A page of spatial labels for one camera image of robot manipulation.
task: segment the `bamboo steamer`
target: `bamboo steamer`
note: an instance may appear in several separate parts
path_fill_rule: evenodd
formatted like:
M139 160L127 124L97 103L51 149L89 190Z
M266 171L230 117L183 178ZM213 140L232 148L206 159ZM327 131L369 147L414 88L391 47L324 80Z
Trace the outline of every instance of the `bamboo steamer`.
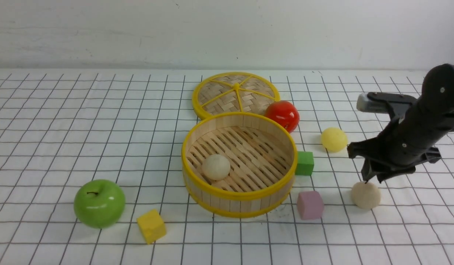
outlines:
M203 208L230 218L251 218L278 207L289 195L297 149L279 124L254 113L210 116L188 133L182 146L183 178ZM212 181L202 172L209 155L230 162L229 175Z
M279 100L279 92L271 82L244 72L213 75L196 86L192 97L193 109L202 120L226 112L263 115L271 103Z

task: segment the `white ball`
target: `white ball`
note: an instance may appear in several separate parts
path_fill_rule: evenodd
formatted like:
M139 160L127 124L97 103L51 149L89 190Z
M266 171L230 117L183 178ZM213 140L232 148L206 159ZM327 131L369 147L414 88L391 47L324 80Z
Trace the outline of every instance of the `white ball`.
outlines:
M351 200L358 208L371 210L380 204L380 190L373 183L358 182L351 188Z
M219 154L208 156L202 163L202 172L212 180L221 180L229 174L230 162L225 156Z

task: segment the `bamboo steamer lid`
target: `bamboo steamer lid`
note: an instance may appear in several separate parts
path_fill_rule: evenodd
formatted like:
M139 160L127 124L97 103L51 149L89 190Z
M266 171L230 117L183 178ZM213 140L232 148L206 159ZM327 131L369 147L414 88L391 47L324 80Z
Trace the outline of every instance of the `bamboo steamer lid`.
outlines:
M279 101L276 87L255 74L231 72L202 81L193 92L193 109L200 119L226 112L263 115L268 106Z

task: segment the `yellow plastic frame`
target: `yellow plastic frame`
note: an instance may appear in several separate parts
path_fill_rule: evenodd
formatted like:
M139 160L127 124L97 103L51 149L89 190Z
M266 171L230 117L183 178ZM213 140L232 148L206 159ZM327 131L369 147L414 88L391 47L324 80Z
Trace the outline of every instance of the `yellow plastic frame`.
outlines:
M226 75L232 75L232 74L242 74L242 75L247 75L248 77L245 80L243 80L242 82L234 84L234 85L231 85L231 84L228 84L228 83L222 82L222 81L213 80L213 79L215 79L217 77L224 77ZM274 97L271 97L271 96L269 96L267 94L264 94L264 93L261 93L261 92L240 88L240 86L242 84L244 84L248 79L250 79L252 77L257 78L257 79L263 81L265 84L267 84L271 88L271 91L273 92ZM201 105L198 102L199 91L202 89L202 87L205 86L205 84L207 84L209 82L216 82L216 83L219 83L219 84L223 84L223 85L231 87L232 89L230 89L229 91L224 92L224 93L222 93L220 95L217 95L216 97L210 99L209 101L207 101L206 103ZM279 96L279 92L276 89L276 87L271 82L269 82L267 79L264 79L263 77L260 77L260 76L258 76L256 74L250 74L250 73L246 73L246 72L228 72L228 73L216 74L216 75L213 75L212 77L209 77L209 78L205 79L204 81L200 82L199 85L197 85L195 90L193 91L193 96L192 96L191 101L193 103L193 109L194 109L196 115L199 117L199 119L204 120L207 117L212 116L210 113L205 111L202 107L206 106L207 104L211 103L212 101L215 101L216 99L218 99L218 98L220 98L220 97L222 97L222 96L224 96L224 95L226 95L228 93L231 93L232 91L235 91L236 94L237 94L237 100L238 100L238 104L239 104L239 107L240 107L240 112L242 112L242 113L243 113L242 101L240 100L240 95L238 93L239 91L252 92L252 93L264 96L266 98L272 99L274 101L281 100L280 96Z
M271 186L269 186L267 188L259 190L259 191L233 192L233 191L224 191L223 189L211 186L211 185L203 182L202 180L200 180L196 176L196 174L190 168L189 162L188 162L186 154L185 154L186 151L187 151L186 145L187 145L188 139L191 137L193 132L196 131L196 129L199 126L202 126L204 123L209 122L210 120L216 119L218 117L230 116L230 115L243 115L243 116L254 116L254 117L257 117L259 119L262 119L264 121L268 121L268 122L272 123L274 126L276 126L281 131L283 131L283 133L285 135L287 135L287 137L289 138L290 143L292 144L293 150L294 150L294 158L293 158L293 161L292 161L291 168L284 175L284 177L281 178L280 181L278 181L277 183L275 183L275 184L273 184L273 185L271 185ZM286 129L284 129L281 125L279 125L278 123L272 121L271 119L268 119L268 118L266 118L266 117L264 117L262 115L255 114L255 113L250 113L250 112L226 112L226 113L221 113L221 114L217 114L217 115L214 115L214 116L210 116L210 117L202 120L200 123L196 124L196 126L194 126L189 131L188 135L185 138L185 141L183 141L183 146L181 148L181 160L182 160L183 169L187 173L186 174L187 177L189 177L190 180L193 182L193 184L196 185L198 188L200 188L202 191L205 191L208 194L211 194L211 195L217 196L219 198L223 198L223 199L237 200L237 201L249 201L249 200L255 200L255 199L259 199L259 198L264 198L264 197L267 197L267 196L275 193L276 191L279 191L279 189L283 188L283 186L286 185L286 183L288 183L292 178L294 178L295 172L296 172L296 168L297 168L297 163L298 163L298 151L297 151L297 148L296 148L296 144L294 143L294 139L291 137L291 134L289 134L288 131L286 131ZM265 208L265 209L257 211L257 212L252 212L252 213L227 212L227 211L222 211L220 209L208 206L205 203L202 203L202 201L199 200L199 198L197 198L192 191L190 191L190 189L188 188L188 186L186 184L186 179L185 178L186 177L183 175L183 180L185 181L185 186L186 186L189 194L191 195L191 197L193 197L193 199L201 207L203 207L206 210L211 211L213 213L217 213L219 215L226 216L226 217L231 217L231 218L246 218L246 217L253 217L253 216L262 215L264 213L267 213L267 212L271 211L272 209L276 208L277 206L279 206L287 198L287 196L285 196L284 198L281 198L281 200L279 200L278 203L270 206L269 208Z

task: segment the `white table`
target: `white table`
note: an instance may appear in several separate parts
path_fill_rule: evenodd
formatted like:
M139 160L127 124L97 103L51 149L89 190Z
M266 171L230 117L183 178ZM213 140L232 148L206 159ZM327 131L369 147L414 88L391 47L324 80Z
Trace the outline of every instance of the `white table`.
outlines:
M437 145L440 162L374 179L383 198L370 212L349 194L363 159L317 142L330 126L350 141L375 136L389 118L355 111L358 95L418 97L426 72L249 71L299 109L292 136L314 152L315 170L283 205L241 221L194 203L180 171L197 121L192 90L221 72L0 69L0 264L454 265L454 134ZM77 221L72 201L101 178L123 188L127 205L117 224L96 230ZM321 220L298 218L297 194L308 190L324 199ZM154 208L167 235L146 245L135 218Z

